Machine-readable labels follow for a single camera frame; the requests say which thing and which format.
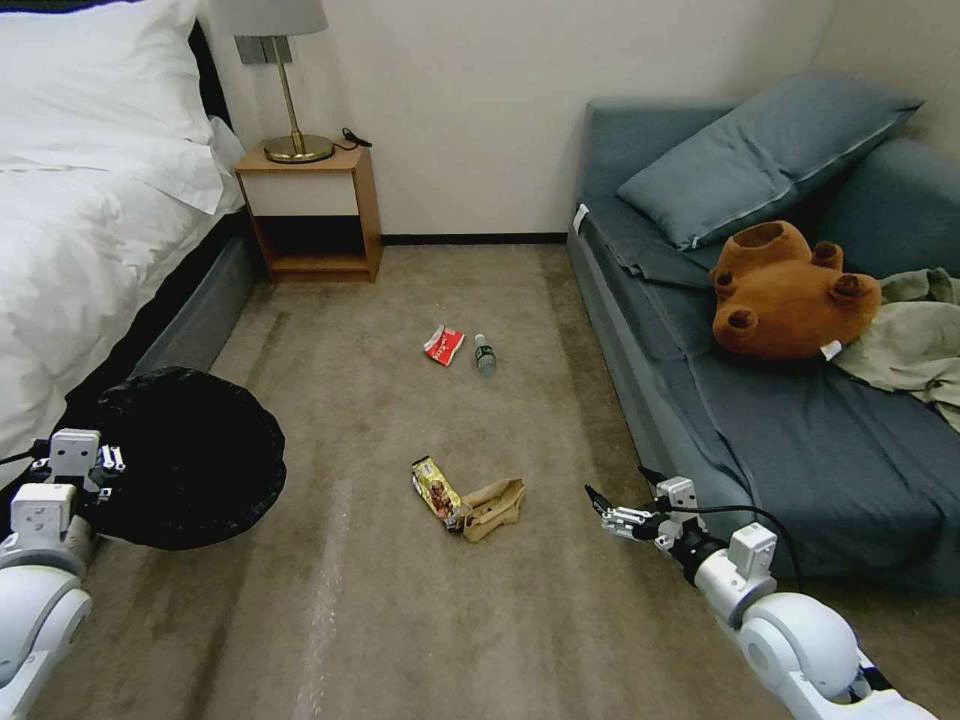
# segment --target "carpet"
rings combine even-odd
[[[441,323],[468,336],[450,368],[422,352]],[[648,496],[563,246],[389,247],[374,285],[261,286],[214,372],[277,416],[286,489],[221,545],[103,543],[34,720],[787,717],[677,568],[600,530],[584,483]],[[462,493],[524,478],[520,522],[447,535],[410,486],[425,454]],[[960,601],[811,585],[960,716]]]

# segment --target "trash can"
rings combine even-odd
[[[183,550],[226,540],[270,509],[286,478],[284,436],[246,389],[164,368],[105,391],[93,426],[126,469],[78,511],[97,532]]]

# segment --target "lamp shade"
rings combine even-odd
[[[309,35],[327,29],[320,0],[210,0],[210,19],[228,35]]]

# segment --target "fabric tag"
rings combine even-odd
[[[579,235],[580,234],[580,225],[583,223],[583,219],[587,216],[587,213],[590,210],[586,205],[580,203],[580,207],[577,208],[577,214],[573,216],[573,231]]]
[[[843,344],[839,340],[828,342],[826,345],[822,345],[820,347],[820,352],[823,353],[823,356],[827,359],[827,362],[830,362],[837,355],[839,355],[841,350],[843,350]]]

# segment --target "bed frame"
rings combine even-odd
[[[129,0],[0,0],[0,12],[65,13]],[[199,23],[190,48],[200,70],[200,95],[209,115],[230,125],[220,78]],[[110,356],[67,395],[59,427],[82,423],[106,388],[169,365],[208,370],[246,304],[262,264],[254,251],[253,228],[245,211],[225,216],[137,313]]]

